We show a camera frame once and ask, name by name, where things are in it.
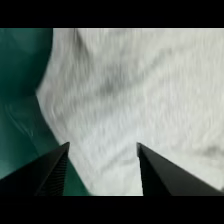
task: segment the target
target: green surface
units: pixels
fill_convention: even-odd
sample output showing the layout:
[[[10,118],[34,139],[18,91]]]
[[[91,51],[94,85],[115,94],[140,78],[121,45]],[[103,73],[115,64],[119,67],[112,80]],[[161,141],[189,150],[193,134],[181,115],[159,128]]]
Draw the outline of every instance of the green surface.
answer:
[[[58,147],[35,89],[50,56],[52,29],[0,29],[0,178]],[[69,161],[64,195],[89,195]]]

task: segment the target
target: white cloth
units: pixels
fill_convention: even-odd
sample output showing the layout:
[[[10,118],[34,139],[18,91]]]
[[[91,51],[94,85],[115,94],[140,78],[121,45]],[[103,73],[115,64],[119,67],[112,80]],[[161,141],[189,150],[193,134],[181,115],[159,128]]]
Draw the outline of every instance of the white cloth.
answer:
[[[223,29],[54,29],[37,95],[93,194],[142,194],[136,142],[224,185]]]

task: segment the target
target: white fabric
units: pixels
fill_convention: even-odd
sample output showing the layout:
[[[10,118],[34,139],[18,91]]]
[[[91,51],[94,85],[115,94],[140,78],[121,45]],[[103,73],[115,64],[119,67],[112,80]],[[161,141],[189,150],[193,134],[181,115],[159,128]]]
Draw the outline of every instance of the white fabric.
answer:
[[[136,142],[224,185],[223,29],[54,29],[37,95],[93,194],[142,194]]]

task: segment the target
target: dark green fabric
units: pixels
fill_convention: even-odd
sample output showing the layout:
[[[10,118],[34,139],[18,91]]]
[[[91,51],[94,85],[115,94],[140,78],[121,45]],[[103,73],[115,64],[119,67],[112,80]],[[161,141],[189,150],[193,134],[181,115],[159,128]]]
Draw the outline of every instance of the dark green fabric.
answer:
[[[52,29],[0,29],[0,178],[58,147],[35,90],[46,69]],[[71,162],[64,195],[89,195]]]

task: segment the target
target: wrinkled fabric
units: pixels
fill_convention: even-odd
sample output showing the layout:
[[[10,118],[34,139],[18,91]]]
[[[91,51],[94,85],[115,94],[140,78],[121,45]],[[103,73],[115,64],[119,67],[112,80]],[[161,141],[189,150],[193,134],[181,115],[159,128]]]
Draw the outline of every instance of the wrinkled fabric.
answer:
[[[223,47],[223,29],[54,29],[37,96],[91,193],[142,195],[136,142],[221,189]]]

